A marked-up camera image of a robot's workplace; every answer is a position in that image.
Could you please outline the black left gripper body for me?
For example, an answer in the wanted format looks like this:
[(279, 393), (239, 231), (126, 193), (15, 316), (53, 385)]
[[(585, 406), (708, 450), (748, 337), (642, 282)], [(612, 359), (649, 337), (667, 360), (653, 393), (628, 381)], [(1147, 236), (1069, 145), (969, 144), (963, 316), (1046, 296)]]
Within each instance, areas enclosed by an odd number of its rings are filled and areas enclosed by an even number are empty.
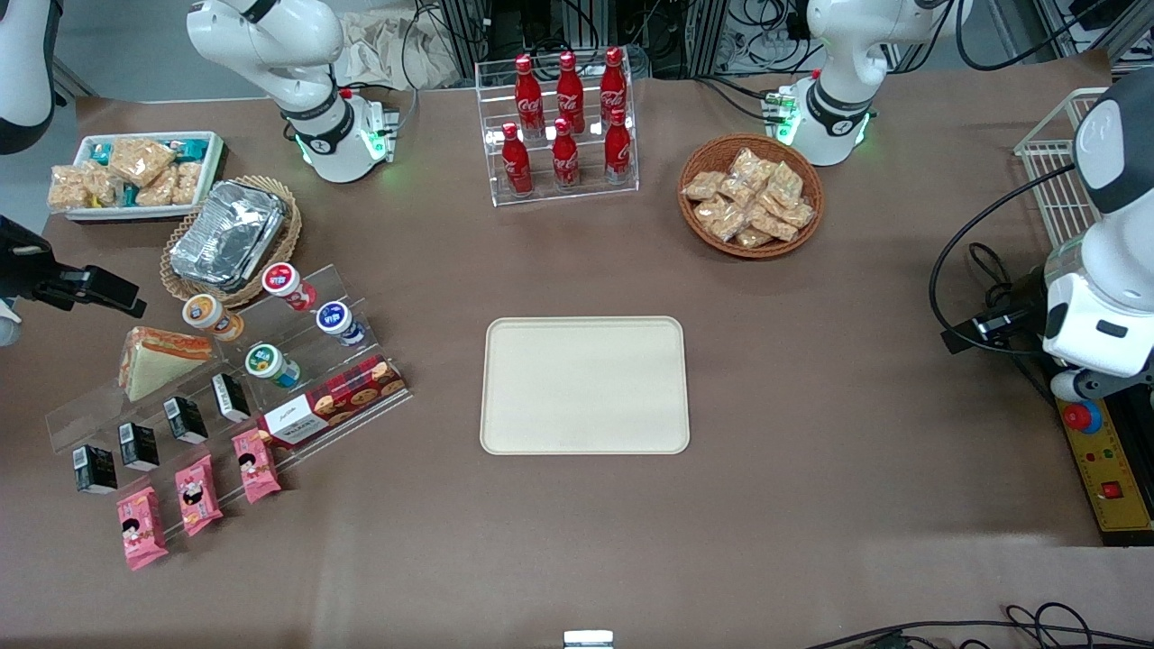
[(1001, 328), (999, 340), (1009, 342), (1026, 336), (1041, 340), (1049, 313), (1048, 284), (1044, 270), (1031, 270), (1014, 279), (999, 284), (999, 308), (1005, 311), (1009, 324)]

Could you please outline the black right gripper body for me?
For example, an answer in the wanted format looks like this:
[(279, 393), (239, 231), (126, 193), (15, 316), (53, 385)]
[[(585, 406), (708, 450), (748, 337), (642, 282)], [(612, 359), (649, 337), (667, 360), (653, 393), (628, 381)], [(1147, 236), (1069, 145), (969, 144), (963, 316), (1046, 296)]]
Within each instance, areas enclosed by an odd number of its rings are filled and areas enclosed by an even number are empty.
[(54, 279), (57, 261), (40, 234), (1, 216), (1, 293), (42, 301), (42, 288)]

